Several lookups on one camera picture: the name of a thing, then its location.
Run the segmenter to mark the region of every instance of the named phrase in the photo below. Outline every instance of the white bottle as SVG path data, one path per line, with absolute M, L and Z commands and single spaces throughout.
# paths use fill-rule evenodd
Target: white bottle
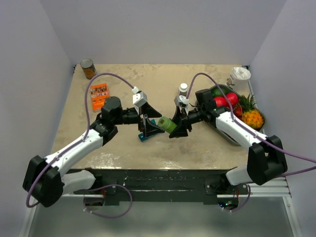
M 179 95 L 187 96 L 188 94 L 188 85 L 185 83 L 181 83 L 179 86 Z

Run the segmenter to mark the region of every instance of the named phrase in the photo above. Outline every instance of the red fruit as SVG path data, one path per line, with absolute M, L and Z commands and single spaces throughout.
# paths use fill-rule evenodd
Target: red fruit
M 226 95 L 226 97 L 227 97 L 227 99 L 229 100 L 229 102 L 232 104 L 233 107 L 234 107 L 234 106 L 238 103 L 238 101 L 239 101 L 238 96 L 237 96 L 235 93 L 233 93 L 233 92 L 228 93 L 228 94 Z
M 234 115 L 236 115 L 237 117 L 241 117 L 242 115 L 242 109 L 240 105 L 237 105 L 236 108 L 234 108 Z
M 228 103 L 227 103 L 227 101 L 225 100 L 224 97 L 218 96 L 218 97 L 215 97 L 214 100 L 215 100 L 215 103 L 216 103 L 217 107 L 227 106 L 228 105 Z

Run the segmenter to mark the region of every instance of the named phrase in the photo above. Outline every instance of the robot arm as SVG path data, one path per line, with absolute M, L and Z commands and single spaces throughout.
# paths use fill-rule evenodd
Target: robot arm
M 143 132 L 144 137 L 164 132 L 160 127 L 150 122 L 149 118 L 159 118 L 161 114 L 148 104 L 147 96 L 143 92 L 139 91 L 133 95 L 133 103 L 135 108 L 123 110 L 119 98 L 108 98 L 101 113 L 90 125 L 89 133 L 85 139 L 84 133 L 63 149 L 45 158 L 36 156 L 31 159 L 23 188 L 29 191 L 47 164 L 58 158 L 41 176 L 32 191 L 33 197 L 43 206 L 49 207 L 62 194 L 90 189 L 93 186 L 96 179 L 89 171 L 82 170 L 75 174 L 66 173 L 87 154 L 108 143 L 118 132 L 116 125 L 138 124 L 138 130 Z
M 278 137 L 268 137 L 252 129 L 238 118 L 234 118 L 256 134 L 256 136 L 241 128 L 232 119 L 230 110 L 227 107 L 217 108 L 210 89 L 197 91 L 196 97 L 198 106 L 192 111 L 188 110 L 189 102 L 184 96 L 175 98 L 177 109 L 172 121 L 177 126 L 170 133 L 169 138 L 186 137 L 188 136 L 188 131 L 191 132 L 192 130 L 192 124 L 204 121 L 212 127 L 225 132 L 248 150 L 247 165 L 234 168 L 222 175 L 220 183 L 222 190 L 242 183 L 254 182 L 262 185 L 287 171 L 284 154 L 267 146 L 258 139 L 259 137 L 282 148 L 282 142 Z

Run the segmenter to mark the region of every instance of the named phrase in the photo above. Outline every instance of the teal object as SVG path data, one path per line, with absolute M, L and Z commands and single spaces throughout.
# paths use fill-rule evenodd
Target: teal object
M 152 122 L 154 125 L 156 125 L 156 121 L 155 121 L 154 119 L 152 119 L 151 122 Z M 138 134 L 138 138 L 139 138 L 139 140 L 140 140 L 141 142 L 144 142 L 144 141 L 146 141 L 147 139 L 149 139 L 149 138 L 151 138 L 151 137 L 153 137 L 153 136 L 144 137 L 144 134 L 143 134 L 143 133 Z

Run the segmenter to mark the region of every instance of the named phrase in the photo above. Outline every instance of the white wall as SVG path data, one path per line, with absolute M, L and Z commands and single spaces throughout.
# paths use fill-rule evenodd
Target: white wall
M 316 1 L 288 0 L 250 65 L 267 132 L 284 148 L 316 158 Z M 287 157 L 290 171 L 313 163 Z M 316 171 L 288 178 L 304 237 L 313 237 Z
M 72 65 L 38 0 L 2 0 L 0 32 L 0 236 L 16 237 L 24 175 L 50 152 Z
M 40 0 L 72 63 L 248 65 L 286 0 Z

